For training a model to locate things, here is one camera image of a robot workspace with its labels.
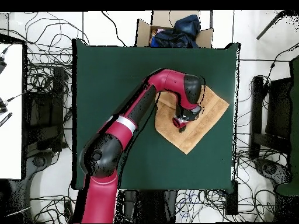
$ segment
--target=white table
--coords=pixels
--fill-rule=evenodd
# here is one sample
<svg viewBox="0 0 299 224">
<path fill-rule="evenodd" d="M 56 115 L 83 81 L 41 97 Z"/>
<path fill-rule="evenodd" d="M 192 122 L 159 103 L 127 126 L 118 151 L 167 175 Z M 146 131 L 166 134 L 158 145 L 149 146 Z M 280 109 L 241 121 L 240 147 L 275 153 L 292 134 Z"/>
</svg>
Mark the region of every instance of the white table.
<svg viewBox="0 0 299 224">
<path fill-rule="evenodd" d="M 8 44 L 0 44 L 0 53 Z M 0 74 L 0 98 L 8 100 L 22 93 L 22 45 L 15 44 L 5 54 L 6 68 Z M 0 179 L 21 179 L 22 162 L 22 96 L 7 105 L 10 119 L 0 127 Z"/>
</svg>

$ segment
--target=green table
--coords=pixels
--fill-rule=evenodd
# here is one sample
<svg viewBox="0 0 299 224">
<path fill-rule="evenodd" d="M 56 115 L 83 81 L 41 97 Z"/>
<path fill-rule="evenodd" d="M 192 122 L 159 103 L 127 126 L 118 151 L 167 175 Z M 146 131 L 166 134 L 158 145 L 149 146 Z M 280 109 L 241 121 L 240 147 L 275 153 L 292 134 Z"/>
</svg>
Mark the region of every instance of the green table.
<svg viewBox="0 0 299 224">
<path fill-rule="evenodd" d="M 188 155 L 155 130 L 154 113 L 131 149 L 124 168 L 121 188 L 223 189 L 228 192 L 232 190 L 237 44 L 217 50 L 88 47 L 80 40 L 75 44 L 73 49 L 75 52 L 77 49 L 77 154 L 80 154 L 89 138 L 148 74 L 158 68 L 183 71 L 203 76 L 207 86 L 230 104 L 229 108 Z M 83 177 L 78 166 L 77 188 L 82 187 Z"/>
</svg>

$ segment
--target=cardboard box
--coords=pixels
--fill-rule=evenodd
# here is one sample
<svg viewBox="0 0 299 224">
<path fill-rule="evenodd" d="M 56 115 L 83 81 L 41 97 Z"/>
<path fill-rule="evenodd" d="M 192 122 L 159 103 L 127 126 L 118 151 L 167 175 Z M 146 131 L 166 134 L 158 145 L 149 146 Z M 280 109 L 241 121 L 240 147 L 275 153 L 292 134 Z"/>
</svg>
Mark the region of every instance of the cardboard box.
<svg viewBox="0 0 299 224">
<path fill-rule="evenodd" d="M 172 29 L 177 20 L 190 15 L 199 15 L 198 10 L 154 10 L 152 11 L 151 24 L 138 19 L 135 45 L 149 47 L 152 31 L 157 29 Z M 199 47 L 211 48 L 213 28 L 201 30 L 195 42 Z"/>
</svg>

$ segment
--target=wire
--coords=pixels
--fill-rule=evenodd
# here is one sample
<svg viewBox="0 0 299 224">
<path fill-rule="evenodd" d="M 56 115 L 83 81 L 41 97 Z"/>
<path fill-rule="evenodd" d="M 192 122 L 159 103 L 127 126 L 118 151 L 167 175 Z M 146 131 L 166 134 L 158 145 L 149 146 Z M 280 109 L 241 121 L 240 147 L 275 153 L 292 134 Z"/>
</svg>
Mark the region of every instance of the wire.
<svg viewBox="0 0 299 224">
<path fill-rule="evenodd" d="M 171 10 L 168 13 L 168 20 L 169 20 L 171 26 L 173 27 L 173 24 L 171 23 Z"/>
<path fill-rule="evenodd" d="M 298 42 L 297 44 L 293 45 L 292 47 L 290 47 L 289 49 L 287 49 L 287 50 L 285 50 L 285 51 L 282 51 L 282 52 L 280 52 L 280 53 L 278 53 L 278 54 L 276 55 L 276 57 L 275 57 L 273 63 L 271 64 L 268 78 L 270 78 L 271 71 L 272 71 L 272 69 L 275 67 L 275 62 L 276 62 L 277 58 L 278 58 L 280 55 L 282 55 L 282 53 L 285 53 L 285 52 L 287 52 L 287 51 L 291 51 L 291 50 L 295 50 L 295 49 L 297 49 L 298 47 L 299 47 L 299 42 Z"/>
<path fill-rule="evenodd" d="M 101 11 L 101 13 L 102 13 L 105 17 L 107 17 L 107 18 L 113 23 L 113 25 L 114 25 L 114 27 L 115 27 L 116 37 L 117 37 L 117 39 L 118 39 L 120 42 L 123 43 L 123 46 L 124 46 L 124 47 L 126 47 L 126 44 L 124 44 L 124 42 L 119 38 L 119 35 L 118 35 L 118 33 L 117 33 L 117 27 L 116 27 L 115 22 L 112 21 L 111 18 L 109 18 L 108 15 L 106 15 L 106 14 L 104 13 L 104 11 Z"/>
</svg>

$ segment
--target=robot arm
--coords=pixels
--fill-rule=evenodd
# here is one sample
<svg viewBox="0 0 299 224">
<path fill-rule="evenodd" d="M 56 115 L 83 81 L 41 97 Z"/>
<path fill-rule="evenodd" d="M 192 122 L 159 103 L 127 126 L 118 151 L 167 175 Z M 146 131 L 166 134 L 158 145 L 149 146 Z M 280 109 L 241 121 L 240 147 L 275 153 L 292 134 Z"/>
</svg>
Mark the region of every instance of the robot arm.
<svg viewBox="0 0 299 224">
<path fill-rule="evenodd" d="M 181 131 L 198 118 L 197 104 L 202 81 L 196 76 L 170 69 L 159 69 L 147 76 L 110 119 L 85 145 L 79 162 L 89 174 L 87 196 L 81 223 L 113 223 L 117 193 L 117 164 L 134 131 L 158 92 L 176 95 L 173 124 Z"/>
</svg>

